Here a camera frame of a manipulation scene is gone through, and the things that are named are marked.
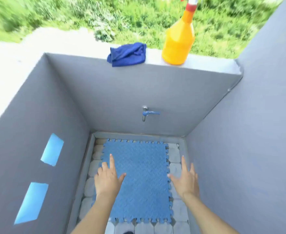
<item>textured mat surface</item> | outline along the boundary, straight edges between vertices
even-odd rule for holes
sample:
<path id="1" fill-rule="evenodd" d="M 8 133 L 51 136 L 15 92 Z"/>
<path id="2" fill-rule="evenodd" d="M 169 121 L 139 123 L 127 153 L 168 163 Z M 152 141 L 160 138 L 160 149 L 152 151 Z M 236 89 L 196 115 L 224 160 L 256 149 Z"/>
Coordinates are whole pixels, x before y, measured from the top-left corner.
<path id="1" fill-rule="evenodd" d="M 143 218 L 148 222 L 171 222 L 172 203 L 169 201 L 169 163 L 167 144 L 121 140 L 107 140 L 104 144 L 103 162 L 109 165 L 109 154 L 113 154 L 118 177 L 127 173 L 116 202 L 110 213 L 112 219 L 130 222 Z"/>

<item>folded cloth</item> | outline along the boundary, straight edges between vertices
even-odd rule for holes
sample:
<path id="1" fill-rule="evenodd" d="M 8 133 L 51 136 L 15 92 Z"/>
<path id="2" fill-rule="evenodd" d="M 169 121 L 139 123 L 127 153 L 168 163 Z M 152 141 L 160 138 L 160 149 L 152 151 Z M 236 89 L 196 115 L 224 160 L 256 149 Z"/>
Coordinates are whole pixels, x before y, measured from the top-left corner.
<path id="1" fill-rule="evenodd" d="M 136 65 L 145 62 L 146 44 L 134 43 L 125 44 L 118 48 L 110 48 L 107 61 L 112 67 Z"/>

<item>spray bottle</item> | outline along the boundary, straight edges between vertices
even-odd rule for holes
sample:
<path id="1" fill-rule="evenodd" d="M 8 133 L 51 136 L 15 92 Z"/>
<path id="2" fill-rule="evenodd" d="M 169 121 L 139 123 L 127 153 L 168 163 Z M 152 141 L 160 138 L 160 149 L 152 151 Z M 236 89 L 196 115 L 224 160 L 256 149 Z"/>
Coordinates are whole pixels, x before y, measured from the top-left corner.
<path id="1" fill-rule="evenodd" d="M 192 20 L 197 3 L 198 0 L 188 0 L 182 18 L 166 31 L 167 36 L 161 56 L 169 64 L 183 64 L 191 50 L 195 41 Z"/>

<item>gray wall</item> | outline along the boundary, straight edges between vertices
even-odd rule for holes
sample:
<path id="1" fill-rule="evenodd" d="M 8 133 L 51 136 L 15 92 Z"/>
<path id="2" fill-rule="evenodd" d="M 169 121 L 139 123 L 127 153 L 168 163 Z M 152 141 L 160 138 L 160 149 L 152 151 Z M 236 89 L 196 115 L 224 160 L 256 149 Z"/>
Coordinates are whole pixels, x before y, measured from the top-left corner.
<path id="1" fill-rule="evenodd" d="M 286 233 L 286 0 L 239 56 L 244 78 L 187 136 L 203 202 L 240 233 Z"/>
<path id="2" fill-rule="evenodd" d="M 52 133 L 64 140 L 55 167 L 40 161 Z M 43 56 L 0 118 L 0 233 L 64 232 L 88 136 L 85 119 Z M 49 184 L 39 217 L 13 225 L 30 182 Z"/>
<path id="3" fill-rule="evenodd" d="M 147 61 L 157 62 L 155 54 L 161 58 L 160 50 L 149 51 Z M 102 58 L 48 57 L 95 131 L 184 136 L 241 78 L 238 66 L 230 59 L 200 58 L 206 64 L 221 63 L 220 69 L 228 69 L 228 73 L 219 73 L 165 64 L 113 68 Z M 229 73 L 235 67 L 238 70 Z M 150 115 L 142 122 L 144 105 L 161 115 Z"/>

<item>bottle neck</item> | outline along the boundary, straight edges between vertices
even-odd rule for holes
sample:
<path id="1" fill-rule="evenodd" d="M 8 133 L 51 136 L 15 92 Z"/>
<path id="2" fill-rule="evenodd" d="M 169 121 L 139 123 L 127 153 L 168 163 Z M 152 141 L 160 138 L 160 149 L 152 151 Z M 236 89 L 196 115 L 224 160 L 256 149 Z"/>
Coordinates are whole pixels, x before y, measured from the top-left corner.
<path id="1" fill-rule="evenodd" d="M 182 16 L 182 20 L 185 23 L 192 23 L 194 13 L 195 13 L 195 11 L 185 10 L 183 13 L 183 16 Z"/>

